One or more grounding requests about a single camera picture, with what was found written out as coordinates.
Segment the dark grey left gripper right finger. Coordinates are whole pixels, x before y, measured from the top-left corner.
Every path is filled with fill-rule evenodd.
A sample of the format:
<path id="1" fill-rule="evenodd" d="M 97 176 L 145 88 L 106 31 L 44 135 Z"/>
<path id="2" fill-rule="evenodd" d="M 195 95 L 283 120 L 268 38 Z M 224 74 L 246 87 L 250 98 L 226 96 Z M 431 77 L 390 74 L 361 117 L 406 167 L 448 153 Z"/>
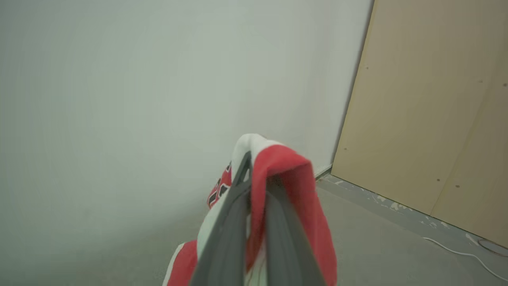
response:
<path id="1" fill-rule="evenodd" d="M 269 286 L 326 285 L 281 181 L 267 181 L 266 185 L 266 255 Z"/>

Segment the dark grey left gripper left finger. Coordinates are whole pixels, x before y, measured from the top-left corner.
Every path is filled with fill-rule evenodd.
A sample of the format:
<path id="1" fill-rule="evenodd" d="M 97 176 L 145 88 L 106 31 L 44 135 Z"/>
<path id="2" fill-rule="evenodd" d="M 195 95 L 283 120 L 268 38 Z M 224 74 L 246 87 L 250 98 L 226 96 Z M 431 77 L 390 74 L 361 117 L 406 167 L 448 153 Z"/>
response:
<path id="1" fill-rule="evenodd" d="M 252 155 L 246 152 L 194 270 L 191 286 L 243 286 Z"/>

